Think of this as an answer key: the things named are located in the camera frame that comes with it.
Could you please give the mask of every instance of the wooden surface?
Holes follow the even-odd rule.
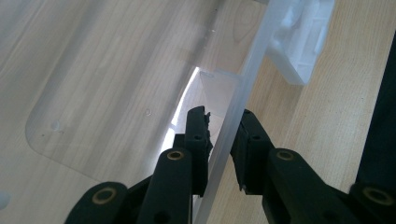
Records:
[[[337,2],[309,86],[288,85],[265,60],[247,106],[277,147],[299,151],[342,190],[359,165],[395,5]],[[0,192],[11,197],[0,223],[62,223],[99,181],[131,186],[149,175],[194,68],[237,73],[264,9],[243,0],[0,2]],[[229,163],[209,223],[263,220]]]
[[[392,0],[336,1],[310,84],[288,85],[265,59],[247,105],[276,147],[298,151],[327,184],[343,191],[355,182],[395,11]],[[208,223],[266,223],[261,202],[239,191],[229,159]]]

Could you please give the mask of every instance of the transparent plastic sheet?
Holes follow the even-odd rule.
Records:
[[[266,46],[288,4],[90,1],[69,15],[82,16],[43,80],[25,124],[27,143],[87,178],[132,186],[152,174],[174,133],[184,133],[187,111],[205,105],[215,148],[205,197],[194,205],[194,220],[205,223]],[[62,22],[56,10],[46,13]]]

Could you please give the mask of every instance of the black metal bar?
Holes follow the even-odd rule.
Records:
[[[191,174],[188,150],[172,148],[163,152],[136,223],[191,223]]]
[[[127,195],[125,196],[124,203],[119,213],[119,217],[115,223],[136,223],[142,203],[145,200],[150,181],[151,176],[128,189]]]
[[[186,134],[184,143],[192,155],[192,194],[204,196],[207,176],[208,160],[212,143],[208,130],[210,114],[205,114],[203,106],[189,110],[187,114]]]
[[[127,188],[115,182],[106,182],[89,189],[74,206],[66,224],[118,223]]]
[[[362,223],[396,223],[396,196],[377,185],[357,183],[349,192],[351,210]]]
[[[297,152],[271,150],[267,172],[291,223],[359,223]]]
[[[239,188],[246,194],[262,195],[268,153],[274,148],[256,116],[245,110],[233,141],[231,156]]]

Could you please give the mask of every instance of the white plastic object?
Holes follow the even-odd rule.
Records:
[[[294,0],[266,54],[293,85],[308,84],[325,43],[333,0]]]
[[[242,118],[264,55],[271,57],[289,83],[298,85],[308,83],[324,43],[332,7],[333,0],[269,1],[241,75],[238,79],[234,79],[237,84],[233,90],[233,98],[229,105],[223,105],[227,107],[227,113],[209,161],[209,181],[205,197],[195,200],[194,203],[193,223],[207,222],[239,126],[239,122],[235,121]],[[324,19],[316,17],[324,14],[327,15]],[[316,36],[319,37],[316,39],[319,41],[315,44],[307,44],[315,40]],[[301,63],[308,61],[310,67],[303,67]],[[205,93],[215,91],[209,89],[206,88]]]

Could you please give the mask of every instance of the wood grain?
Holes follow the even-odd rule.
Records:
[[[252,4],[258,21],[242,0],[0,2],[0,222],[60,223],[99,181],[150,175],[195,68],[242,65],[257,22],[237,42],[229,23]]]
[[[311,84],[290,86],[264,61],[247,106],[278,147],[298,150],[343,190],[359,164],[394,9],[337,2]],[[62,223],[99,181],[131,186],[149,175],[195,67],[237,73],[264,10],[245,0],[0,1],[0,191],[11,195],[0,222]],[[262,222],[259,204],[237,192],[229,163],[209,222]]]
[[[336,1],[329,36],[306,87],[265,59],[247,108],[276,147],[301,153],[323,180],[355,182],[396,29],[394,1]],[[261,197],[239,191],[229,160],[208,223],[267,223]]]

